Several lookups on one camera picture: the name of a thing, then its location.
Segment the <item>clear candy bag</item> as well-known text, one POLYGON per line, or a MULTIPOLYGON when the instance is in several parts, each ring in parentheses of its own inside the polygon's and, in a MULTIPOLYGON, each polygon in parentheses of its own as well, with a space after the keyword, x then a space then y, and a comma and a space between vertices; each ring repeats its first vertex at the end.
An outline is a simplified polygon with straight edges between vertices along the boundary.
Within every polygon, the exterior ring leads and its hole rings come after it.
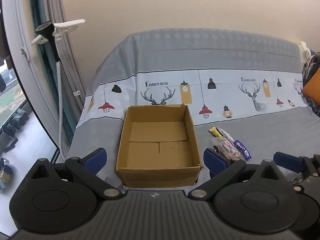
POLYGON ((221 154, 227 159, 241 158, 241 153, 235 148, 235 146, 223 137, 214 137, 212 143, 216 146, 221 154))

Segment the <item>purple chocolate bar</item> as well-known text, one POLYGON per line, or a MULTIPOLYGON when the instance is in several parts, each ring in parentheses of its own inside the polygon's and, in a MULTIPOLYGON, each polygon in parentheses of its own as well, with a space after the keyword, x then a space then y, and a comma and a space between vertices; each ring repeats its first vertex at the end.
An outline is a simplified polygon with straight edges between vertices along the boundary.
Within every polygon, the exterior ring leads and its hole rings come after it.
POLYGON ((248 160, 250 160, 252 158, 250 152, 248 151, 246 146, 241 141, 235 140, 234 141, 234 146, 238 149, 239 152, 242 153, 242 155, 244 156, 246 161, 248 161, 248 160))

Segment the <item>silver foil snack packet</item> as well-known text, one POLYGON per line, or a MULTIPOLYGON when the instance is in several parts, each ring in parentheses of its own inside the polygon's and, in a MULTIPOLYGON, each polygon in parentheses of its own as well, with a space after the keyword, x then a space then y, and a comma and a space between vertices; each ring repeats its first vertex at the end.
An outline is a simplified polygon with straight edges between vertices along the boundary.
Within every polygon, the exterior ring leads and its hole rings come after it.
POLYGON ((234 143, 235 140, 231 137, 229 133, 227 133, 225 130, 223 130, 221 127, 217 128, 219 133, 224 136, 227 140, 229 140, 231 143, 234 143))

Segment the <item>yellow snack bar wrapper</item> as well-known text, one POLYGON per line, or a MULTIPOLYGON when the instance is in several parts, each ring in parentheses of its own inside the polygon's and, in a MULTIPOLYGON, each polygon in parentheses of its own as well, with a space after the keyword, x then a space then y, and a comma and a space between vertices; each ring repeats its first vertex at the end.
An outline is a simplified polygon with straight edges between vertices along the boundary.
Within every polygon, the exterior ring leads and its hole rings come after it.
POLYGON ((209 129, 209 132, 214 136, 214 137, 222 137, 222 134, 220 131, 217 129, 217 127, 212 127, 209 129))

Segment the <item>brown cardboard box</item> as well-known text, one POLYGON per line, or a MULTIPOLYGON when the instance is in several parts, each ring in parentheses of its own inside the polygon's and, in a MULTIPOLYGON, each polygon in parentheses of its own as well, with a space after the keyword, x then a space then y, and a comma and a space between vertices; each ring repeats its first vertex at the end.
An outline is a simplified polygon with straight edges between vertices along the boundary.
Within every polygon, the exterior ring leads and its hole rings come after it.
POLYGON ((193 186, 201 170, 188 106, 127 109, 116 163, 116 171, 126 187, 193 186))

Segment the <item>orange cushion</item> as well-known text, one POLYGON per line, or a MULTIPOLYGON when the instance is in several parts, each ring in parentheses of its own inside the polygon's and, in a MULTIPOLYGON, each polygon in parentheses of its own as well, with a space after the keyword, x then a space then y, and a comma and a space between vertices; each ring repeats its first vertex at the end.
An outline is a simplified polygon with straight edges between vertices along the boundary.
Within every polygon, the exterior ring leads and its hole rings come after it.
POLYGON ((319 69, 306 80, 306 83, 302 89, 304 95, 310 98, 317 105, 320 104, 320 73, 319 69))

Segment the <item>grey curtain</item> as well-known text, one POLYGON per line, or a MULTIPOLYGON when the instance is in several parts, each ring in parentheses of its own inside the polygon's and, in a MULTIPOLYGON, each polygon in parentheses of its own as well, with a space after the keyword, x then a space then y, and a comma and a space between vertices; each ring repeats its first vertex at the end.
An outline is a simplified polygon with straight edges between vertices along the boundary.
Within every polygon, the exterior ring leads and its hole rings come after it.
MULTIPOLYGON (((29 0, 29 2, 34 28, 47 21, 53 23, 67 21, 63 0, 29 0)), ((73 50, 71 36, 64 34, 58 40, 56 52, 53 51, 49 42, 37 45, 36 48, 45 73, 46 83, 49 86, 49 91, 55 101, 56 107, 59 106, 59 103, 55 58, 58 56, 61 60, 62 134, 65 143, 70 145, 85 102, 85 85, 73 50)))

